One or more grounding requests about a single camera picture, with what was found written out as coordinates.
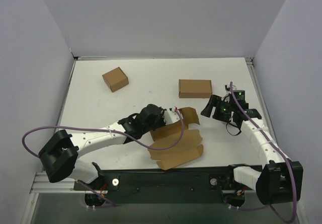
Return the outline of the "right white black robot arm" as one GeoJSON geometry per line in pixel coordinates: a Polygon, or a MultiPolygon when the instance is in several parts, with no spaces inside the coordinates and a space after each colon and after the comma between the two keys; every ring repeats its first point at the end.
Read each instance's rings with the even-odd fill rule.
{"type": "Polygon", "coordinates": [[[261,162],[261,171],[246,164],[233,165],[233,182],[254,190],[264,205],[300,200],[301,163],[292,161],[277,146],[259,111],[246,102],[244,90],[227,90],[223,97],[211,95],[201,115],[236,127],[248,138],[261,162]]]}

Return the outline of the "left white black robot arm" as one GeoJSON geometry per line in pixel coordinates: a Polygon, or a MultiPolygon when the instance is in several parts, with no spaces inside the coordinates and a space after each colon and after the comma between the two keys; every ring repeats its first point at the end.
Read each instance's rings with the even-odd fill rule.
{"type": "Polygon", "coordinates": [[[103,185],[103,176],[96,163],[87,164],[80,157],[104,147],[136,141],[151,130],[167,124],[168,110],[149,104],[140,113],[132,114],[98,131],[56,132],[40,150],[39,158],[51,183],[65,178],[85,182],[91,189],[103,185]]]}

